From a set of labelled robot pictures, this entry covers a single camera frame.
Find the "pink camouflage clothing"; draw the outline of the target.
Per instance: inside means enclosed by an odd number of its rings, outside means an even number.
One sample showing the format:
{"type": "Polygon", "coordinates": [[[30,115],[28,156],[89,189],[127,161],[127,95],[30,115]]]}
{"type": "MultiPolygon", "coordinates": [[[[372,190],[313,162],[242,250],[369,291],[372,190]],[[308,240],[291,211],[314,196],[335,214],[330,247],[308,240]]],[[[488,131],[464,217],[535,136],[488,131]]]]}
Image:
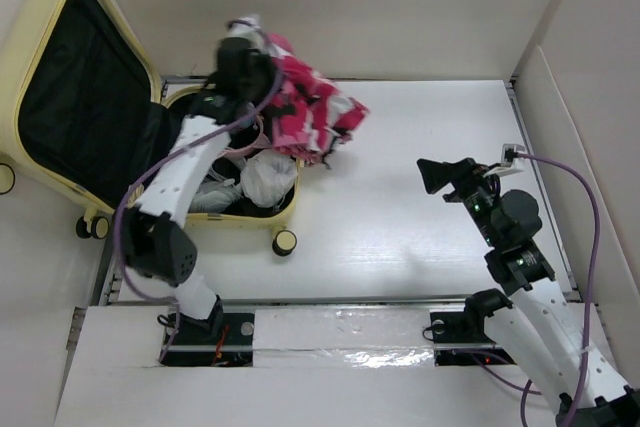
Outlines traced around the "pink camouflage clothing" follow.
{"type": "Polygon", "coordinates": [[[269,40],[272,59],[284,74],[282,87],[263,110],[271,146],[309,165],[324,164],[351,140],[369,109],[300,60],[285,37],[271,34],[269,40]]]}

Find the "white plastic bag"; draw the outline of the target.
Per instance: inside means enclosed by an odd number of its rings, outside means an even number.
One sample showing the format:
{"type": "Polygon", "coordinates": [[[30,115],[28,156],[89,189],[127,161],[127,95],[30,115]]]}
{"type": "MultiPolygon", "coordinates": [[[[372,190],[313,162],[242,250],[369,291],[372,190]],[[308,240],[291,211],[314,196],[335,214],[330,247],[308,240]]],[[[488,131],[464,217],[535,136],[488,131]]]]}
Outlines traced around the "white plastic bag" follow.
{"type": "Polygon", "coordinates": [[[256,206],[269,208],[281,202],[297,177],[294,159],[274,150],[261,150],[246,161],[240,185],[244,196],[256,206]]]}

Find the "white over-ear headphones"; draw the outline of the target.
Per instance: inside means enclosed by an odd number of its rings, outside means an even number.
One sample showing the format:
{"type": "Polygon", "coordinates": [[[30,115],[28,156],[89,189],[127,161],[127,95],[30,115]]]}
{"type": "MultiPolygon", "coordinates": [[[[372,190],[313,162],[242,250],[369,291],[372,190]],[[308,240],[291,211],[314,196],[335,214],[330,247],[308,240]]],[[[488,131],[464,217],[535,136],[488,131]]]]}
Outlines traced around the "white over-ear headphones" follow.
{"type": "Polygon", "coordinates": [[[220,174],[207,176],[194,195],[190,213],[222,213],[243,197],[240,182],[234,177],[224,178],[220,174]]]}

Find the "yellow hard-shell suitcase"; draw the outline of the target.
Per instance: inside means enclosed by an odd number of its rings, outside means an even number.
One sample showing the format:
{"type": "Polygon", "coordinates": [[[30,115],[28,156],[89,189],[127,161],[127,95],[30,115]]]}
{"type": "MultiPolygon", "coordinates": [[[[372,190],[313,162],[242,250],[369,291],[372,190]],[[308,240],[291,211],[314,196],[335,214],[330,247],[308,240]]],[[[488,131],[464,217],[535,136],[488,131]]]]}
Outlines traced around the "yellow hard-shell suitcase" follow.
{"type": "Polygon", "coordinates": [[[111,0],[26,0],[1,49],[1,151],[81,205],[89,238],[142,195],[202,87],[164,99],[111,0]]]}

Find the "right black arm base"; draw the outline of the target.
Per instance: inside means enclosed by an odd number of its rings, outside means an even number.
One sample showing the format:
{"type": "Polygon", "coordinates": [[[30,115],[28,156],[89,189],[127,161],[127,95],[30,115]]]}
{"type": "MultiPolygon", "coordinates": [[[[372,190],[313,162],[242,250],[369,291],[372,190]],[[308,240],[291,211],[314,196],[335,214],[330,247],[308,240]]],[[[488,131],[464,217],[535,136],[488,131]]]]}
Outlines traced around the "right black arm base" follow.
{"type": "Polygon", "coordinates": [[[429,324],[422,334],[433,346],[437,367],[515,364],[463,311],[431,311],[429,324]]]}

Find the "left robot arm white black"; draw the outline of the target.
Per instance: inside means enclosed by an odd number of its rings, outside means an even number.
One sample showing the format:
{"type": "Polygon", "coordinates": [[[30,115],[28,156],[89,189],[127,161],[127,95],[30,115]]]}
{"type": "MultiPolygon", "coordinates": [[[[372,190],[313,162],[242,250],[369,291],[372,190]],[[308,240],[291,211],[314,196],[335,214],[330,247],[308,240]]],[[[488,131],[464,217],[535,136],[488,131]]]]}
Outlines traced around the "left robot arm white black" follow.
{"type": "Polygon", "coordinates": [[[174,146],[147,174],[142,195],[117,216],[124,265],[172,288],[176,322],[185,322],[201,343],[222,334],[223,307],[196,270],[197,248],[184,230],[190,205],[229,145],[231,130],[264,108],[281,83],[260,34],[225,37],[216,69],[194,95],[174,146]]]}

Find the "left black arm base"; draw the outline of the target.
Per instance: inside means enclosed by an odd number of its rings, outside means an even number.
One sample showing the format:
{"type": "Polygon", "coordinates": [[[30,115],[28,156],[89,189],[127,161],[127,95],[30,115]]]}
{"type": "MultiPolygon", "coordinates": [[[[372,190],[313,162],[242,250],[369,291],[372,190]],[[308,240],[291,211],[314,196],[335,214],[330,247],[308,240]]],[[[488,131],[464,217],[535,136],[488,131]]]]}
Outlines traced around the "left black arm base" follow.
{"type": "Polygon", "coordinates": [[[253,365],[254,312],[225,312],[222,324],[206,332],[180,316],[175,336],[175,313],[159,315],[164,328],[160,364],[167,367],[251,367],[253,365]]]}

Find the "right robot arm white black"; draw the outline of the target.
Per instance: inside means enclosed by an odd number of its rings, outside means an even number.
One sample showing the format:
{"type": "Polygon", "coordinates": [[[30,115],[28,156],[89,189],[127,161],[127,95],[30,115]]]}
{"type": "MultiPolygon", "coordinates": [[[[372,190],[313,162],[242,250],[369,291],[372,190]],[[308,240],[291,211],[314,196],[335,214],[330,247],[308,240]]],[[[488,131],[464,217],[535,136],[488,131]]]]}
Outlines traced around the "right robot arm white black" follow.
{"type": "Polygon", "coordinates": [[[575,319],[534,240],[542,227],[537,200],[523,190],[500,189],[501,174],[519,156],[509,148],[491,166],[472,158],[417,162],[426,192],[450,186],[444,201],[464,206],[489,248],[485,262],[497,286],[466,299],[463,331],[474,340],[488,337],[509,355],[556,425],[636,426],[638,390],[592,344],[591,308],[575,319]]]}

